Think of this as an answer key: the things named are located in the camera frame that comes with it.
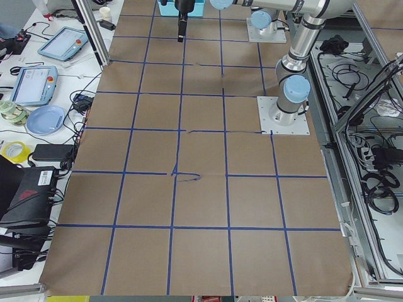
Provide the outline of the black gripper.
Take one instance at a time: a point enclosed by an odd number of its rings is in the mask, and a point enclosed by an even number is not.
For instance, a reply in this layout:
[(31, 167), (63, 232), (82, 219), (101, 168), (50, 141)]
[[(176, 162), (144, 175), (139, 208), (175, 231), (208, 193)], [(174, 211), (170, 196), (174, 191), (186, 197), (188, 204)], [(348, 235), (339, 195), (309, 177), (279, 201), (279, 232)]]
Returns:
[(174, 7), (178, 10), (178, 42), (183, 43), (188, 15), (193, 11), (193, 0), (175, 0)]

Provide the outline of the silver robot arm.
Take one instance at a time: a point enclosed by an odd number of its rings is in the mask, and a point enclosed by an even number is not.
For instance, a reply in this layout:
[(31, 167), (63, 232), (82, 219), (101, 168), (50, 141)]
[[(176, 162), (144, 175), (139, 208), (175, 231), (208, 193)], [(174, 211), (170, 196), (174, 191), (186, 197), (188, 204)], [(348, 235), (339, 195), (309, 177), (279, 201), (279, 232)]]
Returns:
[(307, 60), (326, 20), (336, 18), (353, 6), (353, 1), (211, 1), (217, 10), (232, 5), (302, 13), (303, 18), (288, 53), (278, 61), (276, 76), (280, 95), (269, 110), (270, 118), (280, 126), (292, 125), (310, 93), (304, 77)]
[(280, 11), (277, 9), (254, 10), (251, 13), (251, 24), (260, 34), (272, 33), (277, 30), (277, 19)]

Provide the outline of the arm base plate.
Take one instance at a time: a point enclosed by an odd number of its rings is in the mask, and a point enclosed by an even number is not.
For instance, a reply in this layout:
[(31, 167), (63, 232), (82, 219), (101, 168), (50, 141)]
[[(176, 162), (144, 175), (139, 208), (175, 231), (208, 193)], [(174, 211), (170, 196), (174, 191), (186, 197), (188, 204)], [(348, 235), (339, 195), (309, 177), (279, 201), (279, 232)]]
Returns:
[(278, 97), (258, 96), (261, 132), (266, 135), (310, 135), (303, 104), (296, 113), (284, 113), (277, 107)]
[(251, 23), (251, 18), (246, 19), (249, 42), (255, 43), (286, 43), (284, 24), (281, 21), (272, 22), (265, 29), (258, 29)]

